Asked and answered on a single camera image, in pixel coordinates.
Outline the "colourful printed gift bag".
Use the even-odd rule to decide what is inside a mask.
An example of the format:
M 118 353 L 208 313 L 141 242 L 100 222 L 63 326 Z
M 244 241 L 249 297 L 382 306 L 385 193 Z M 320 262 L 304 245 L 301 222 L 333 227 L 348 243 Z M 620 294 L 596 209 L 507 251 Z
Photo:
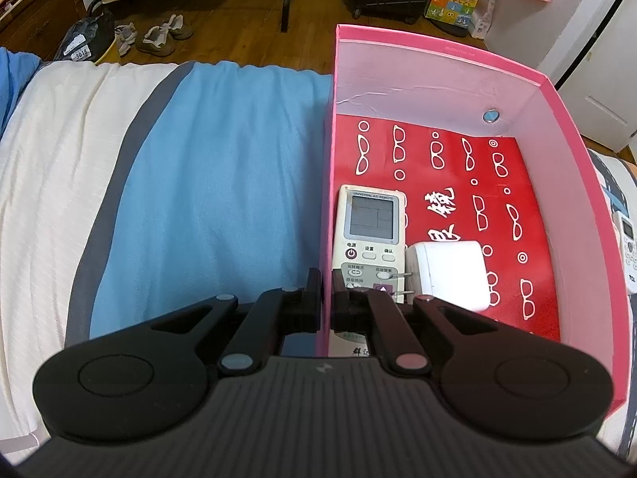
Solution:
M 430 0 L 424 17 L 431 21 L 467 29 L 477 3 L 478 0 Z

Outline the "small white remote on bed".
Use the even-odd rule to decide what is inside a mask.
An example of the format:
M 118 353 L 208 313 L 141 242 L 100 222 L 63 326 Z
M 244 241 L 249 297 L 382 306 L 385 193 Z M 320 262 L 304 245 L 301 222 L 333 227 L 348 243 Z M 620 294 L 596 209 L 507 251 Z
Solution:
M 635 228 L 620 210 L 612 214 L 612 219 L 620 234 L 620 252 L 623 261 L 626 288 L 630 295 L 637 294 L 637 261 Z

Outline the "dark wooden dresser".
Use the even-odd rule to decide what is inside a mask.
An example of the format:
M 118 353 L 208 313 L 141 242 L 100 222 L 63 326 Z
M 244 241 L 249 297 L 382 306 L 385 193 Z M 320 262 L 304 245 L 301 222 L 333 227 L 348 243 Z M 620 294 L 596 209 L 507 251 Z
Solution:
M 2 47 L 51 61 L 69 28 L 86 16 L 83 0 L 16 0 L 1 15 Z

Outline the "white door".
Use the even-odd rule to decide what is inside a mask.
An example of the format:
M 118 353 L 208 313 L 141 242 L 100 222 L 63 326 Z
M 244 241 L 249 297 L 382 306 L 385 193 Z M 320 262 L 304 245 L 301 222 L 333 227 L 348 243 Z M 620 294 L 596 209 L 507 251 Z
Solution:
M 617 0 L 559 90 L 580 133 L 636 153 L 636 0 Z

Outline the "white remote with purple button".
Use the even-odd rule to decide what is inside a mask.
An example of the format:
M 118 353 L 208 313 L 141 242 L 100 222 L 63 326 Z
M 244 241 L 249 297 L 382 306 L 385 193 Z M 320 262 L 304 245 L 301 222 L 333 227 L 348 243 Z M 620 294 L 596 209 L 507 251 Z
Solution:
M 332 267 L 344 286 L 405 301 L 406 195 L 344 184 L 338 193 Z

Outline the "pink cardboard box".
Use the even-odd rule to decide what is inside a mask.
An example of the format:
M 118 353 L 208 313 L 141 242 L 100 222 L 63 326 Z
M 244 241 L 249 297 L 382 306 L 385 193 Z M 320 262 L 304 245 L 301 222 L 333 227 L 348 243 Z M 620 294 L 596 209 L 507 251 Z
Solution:
M 613 408 L 627 399 L 631 311 L 607 200 L 590 154 L 544 74 L 498 55 L 415 33 L 340 25 L 328 104 L 322 220 L 332 267 L 338 193 L 332 156 L 340 114 L 512 137 L 526 166 L 551 256 L 559 342 L 612 376 Z

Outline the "pair of grey sneakers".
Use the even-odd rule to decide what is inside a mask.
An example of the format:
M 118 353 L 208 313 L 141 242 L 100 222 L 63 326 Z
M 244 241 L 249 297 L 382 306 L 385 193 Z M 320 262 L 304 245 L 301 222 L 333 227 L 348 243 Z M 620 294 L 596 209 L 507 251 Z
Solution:
M 166 22 L 151 26 L 143 35 L 133 23 L 114 27 L 115 44 L 121 57 L 133 47 L 156 57 L 167 57 L 174 52 L 176 41 L 185 41 L 192 35 L 193 30 L 182 14 L 170 15 Z

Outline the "black plastic bag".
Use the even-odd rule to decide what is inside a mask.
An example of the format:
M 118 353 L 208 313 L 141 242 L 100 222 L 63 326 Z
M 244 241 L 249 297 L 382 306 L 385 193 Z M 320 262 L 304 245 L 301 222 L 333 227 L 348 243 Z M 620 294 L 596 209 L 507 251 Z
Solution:
M 55 61 L 97 62 L 114 41 L 111 14 L 102 13 L 82 18 L 73 24 L 53 57 Z

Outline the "red eyeglass-print paper liner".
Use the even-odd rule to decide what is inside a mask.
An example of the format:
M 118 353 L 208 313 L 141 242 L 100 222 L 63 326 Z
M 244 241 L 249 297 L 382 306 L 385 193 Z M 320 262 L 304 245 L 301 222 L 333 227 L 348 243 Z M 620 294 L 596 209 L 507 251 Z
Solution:
M 336 186 L 403 192 L 406 241 L 475 241 L 489 284 L 488 317 L 560 338 L 554 273 L 542 216 L 512 137 L 340 114 Z

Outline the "striped blue white bedsheet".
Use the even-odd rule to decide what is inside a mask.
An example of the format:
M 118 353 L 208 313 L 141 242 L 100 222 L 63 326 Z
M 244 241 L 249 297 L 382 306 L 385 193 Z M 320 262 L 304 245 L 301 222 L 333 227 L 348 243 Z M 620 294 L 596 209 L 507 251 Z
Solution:
M 597 440 L 609 370 L 432 296 L 430 366 L 330 328 L 320 265 L 334 76 L 55 62 L 1 140 L 1 383 L 49 440 L 11 477 L 631 477 Z M 320 330 L 219 358 L 264 292 L 322 273 Z

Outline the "white power adapter plug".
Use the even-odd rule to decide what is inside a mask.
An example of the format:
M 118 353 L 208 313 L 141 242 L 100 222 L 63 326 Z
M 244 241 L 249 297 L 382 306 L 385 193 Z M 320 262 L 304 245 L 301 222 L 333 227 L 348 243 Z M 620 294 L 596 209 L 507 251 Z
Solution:
M 432 296 L 482 312 L 490 290 L 482 247 L 476 241 L 420 242 L 406 249 L 405 301 Z

